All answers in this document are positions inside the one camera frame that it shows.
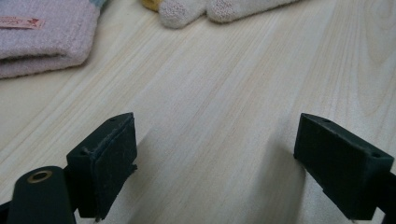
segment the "knit hat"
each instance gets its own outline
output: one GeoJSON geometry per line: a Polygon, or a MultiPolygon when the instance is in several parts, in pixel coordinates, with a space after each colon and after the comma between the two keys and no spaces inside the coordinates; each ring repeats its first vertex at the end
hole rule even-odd
{"type": "Polygon", "coordinates": [[[0,78],[82,64],[105,1],[0,0],[0,78]],[[35,29],[5,28],[12,18],[30,18],[35,29]]]}

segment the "yellow object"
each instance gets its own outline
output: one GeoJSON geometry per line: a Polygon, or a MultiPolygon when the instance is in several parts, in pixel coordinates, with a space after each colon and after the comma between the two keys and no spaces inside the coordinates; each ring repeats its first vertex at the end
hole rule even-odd
{"type": "Polygon", "coordinates": [[[158,12],[162,0],[141,0],[142,5],[148,9],[158,12]]]}

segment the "teal fabric edge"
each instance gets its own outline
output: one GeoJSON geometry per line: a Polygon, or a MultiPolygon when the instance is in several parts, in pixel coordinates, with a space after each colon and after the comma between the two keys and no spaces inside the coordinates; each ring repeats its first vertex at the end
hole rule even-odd
{"type": "Polygon", "coordinates": [[[102,7],[106,0],[90,0],[91,3],[95,4],[97,7],[102,7]]]}

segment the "pink label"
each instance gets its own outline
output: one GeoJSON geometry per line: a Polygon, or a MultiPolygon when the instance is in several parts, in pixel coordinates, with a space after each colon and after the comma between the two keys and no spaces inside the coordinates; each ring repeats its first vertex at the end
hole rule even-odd
{"type": "Polygon", "coordinates": [[[0,17],[0,28],[40,29],[43,20],[24,17],[0,17]]]}

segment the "light wood surface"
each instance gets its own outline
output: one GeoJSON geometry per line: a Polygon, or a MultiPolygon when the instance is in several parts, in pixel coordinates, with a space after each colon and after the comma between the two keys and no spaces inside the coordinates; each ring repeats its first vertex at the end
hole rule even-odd
{"type": "Polygon", "coordinates": [[[292,157],[299,117],[396,156],[396,3],[305,0],[169,30],[109,1],[83,66],[0,80],[0,203],[130,111],[139,169],[102,223],[349,223],[292,157]]]}

